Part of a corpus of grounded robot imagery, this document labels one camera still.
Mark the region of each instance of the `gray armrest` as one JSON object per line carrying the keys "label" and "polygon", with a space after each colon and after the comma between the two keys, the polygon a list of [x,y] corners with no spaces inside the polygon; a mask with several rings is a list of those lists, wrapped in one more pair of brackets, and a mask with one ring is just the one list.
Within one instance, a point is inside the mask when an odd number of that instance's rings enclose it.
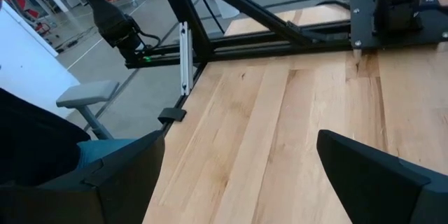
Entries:
{"label": "gray armrest", "polygon": [[68,109],[107,102],[118,87],[117,81],[103,80],[70,87],[56,101],[58,107]]}

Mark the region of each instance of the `blue fabric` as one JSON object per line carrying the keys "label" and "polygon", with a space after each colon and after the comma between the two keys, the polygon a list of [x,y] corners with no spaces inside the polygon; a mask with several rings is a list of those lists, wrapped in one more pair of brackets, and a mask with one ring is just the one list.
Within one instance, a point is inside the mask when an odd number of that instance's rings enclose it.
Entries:
{"label": "blue fabric", "polygon": [[79,142],[77,145],[80,148],[80,157],[77,169],[86,167],[91,162],[106,157],[133,141],[136,141],[136,139],[90,140]]}

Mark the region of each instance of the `wooden tabletop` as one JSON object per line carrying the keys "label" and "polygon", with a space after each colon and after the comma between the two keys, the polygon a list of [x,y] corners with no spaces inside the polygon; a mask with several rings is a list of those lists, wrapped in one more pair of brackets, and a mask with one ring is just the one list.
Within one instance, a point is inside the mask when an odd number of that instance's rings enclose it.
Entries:
{"label": "wooden tabletop", "polygon": [[[305,25],[349,13],[279,16]],[[226,34],[263,29],[237,20]],[[143,223],[350,223],[316,151],[320,129],[448,174],[447,69],[434,46],[359,64],[352,52],[209,63],[166,136]]]}

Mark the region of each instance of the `black clamp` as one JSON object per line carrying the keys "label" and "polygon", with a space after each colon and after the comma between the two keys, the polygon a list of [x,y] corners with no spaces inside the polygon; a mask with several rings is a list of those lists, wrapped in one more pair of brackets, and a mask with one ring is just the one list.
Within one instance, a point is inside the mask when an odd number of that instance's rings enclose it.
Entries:
{"label": "black clamp", "polygon": [[162,124],[172,123],[174,121],[182,122],[186,114],[187,111],[180,108],[164,108],[157,119]]}

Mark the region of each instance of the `concrete floor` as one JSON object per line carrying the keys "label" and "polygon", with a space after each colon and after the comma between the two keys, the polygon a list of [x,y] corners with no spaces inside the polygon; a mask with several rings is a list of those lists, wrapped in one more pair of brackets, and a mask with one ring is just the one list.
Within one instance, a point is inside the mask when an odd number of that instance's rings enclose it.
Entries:
{"label": "concrete floor", "polygon": [[[200,0],[193,1],[196,3],[195,7],[199,16],[203,18],[202,23],[207,32],[219,32],[204,3]],[[287,4],[281,3],[293,0],[254,1],[261,6],[267,6],[269,11],[277,13],[313,6],[323,0]],[[131,13],[143,31],[165,38],[164,44],[173,43],[179,35],[177,20],[168,1],[142,0],[142,2],[139,7],[128,8],[126,11]],[[210,2],[210,5],[213,12],[218,14],[216,5],[213,2]],[[92,24],[91,18],[91,15],[85,15],[78,21],[88,27]],[[223,20],[219,17],[218,21],[226,29],[231,20]],[[179,66],[127,69],[120,53],[111,48],[97,33],[93,33],[75,48],[62,53],[58,56],[58,60],[81,83],[100,80],[115,80],[121,83],[122,86],[119,87],[113,101],[90,107],[115,138],[137,138],[158,130],[161,124],[157,116],[163,108],[172,107],[180,95]],[[67,119],[82,128],[87,125],[77,111],[74,111]]]}

